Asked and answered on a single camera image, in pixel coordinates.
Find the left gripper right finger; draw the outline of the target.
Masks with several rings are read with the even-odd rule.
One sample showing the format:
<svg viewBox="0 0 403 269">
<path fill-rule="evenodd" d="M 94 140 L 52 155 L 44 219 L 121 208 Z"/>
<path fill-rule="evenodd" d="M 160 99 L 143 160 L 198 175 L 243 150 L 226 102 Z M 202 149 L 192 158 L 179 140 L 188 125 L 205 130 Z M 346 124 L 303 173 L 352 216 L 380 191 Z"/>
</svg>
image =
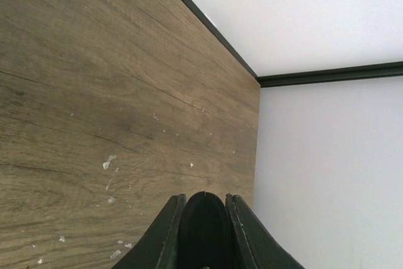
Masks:
<svg viewBox="0 0 403 269">
<path fill-rule="evenodd" d="M 231 225 L 232 255 L 236 268 L 303 269 L 283 249 L 240 195 L 226 194 Z"/>
</svg>

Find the black remote control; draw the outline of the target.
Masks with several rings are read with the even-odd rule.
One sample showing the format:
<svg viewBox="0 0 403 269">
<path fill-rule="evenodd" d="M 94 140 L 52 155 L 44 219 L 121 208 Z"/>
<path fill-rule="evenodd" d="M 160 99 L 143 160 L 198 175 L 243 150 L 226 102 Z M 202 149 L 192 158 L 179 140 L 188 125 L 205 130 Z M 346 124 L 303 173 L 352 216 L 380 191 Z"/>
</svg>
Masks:
<svg viewBox="0 0 403 269">
<path fill-rule="evenodd" d="M 186 203 L 178 229 L 178 268 L 233 268 L 229 218 L 221 199 L 198 192 Z"/>
</svg>

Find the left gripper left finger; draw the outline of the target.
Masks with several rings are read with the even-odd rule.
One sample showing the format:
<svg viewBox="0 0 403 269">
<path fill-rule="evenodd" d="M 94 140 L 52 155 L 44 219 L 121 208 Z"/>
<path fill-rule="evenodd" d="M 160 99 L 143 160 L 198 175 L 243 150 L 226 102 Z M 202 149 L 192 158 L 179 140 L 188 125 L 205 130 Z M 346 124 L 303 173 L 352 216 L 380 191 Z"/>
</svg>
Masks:
<svg viewBox="0 0 403 269">
<path fill-rule="evenodd" d="M 178 231 L 186 195 L 173 195 L 138 243 L 118 261 L 115 269 L 177 268 Z"/>
</svg>

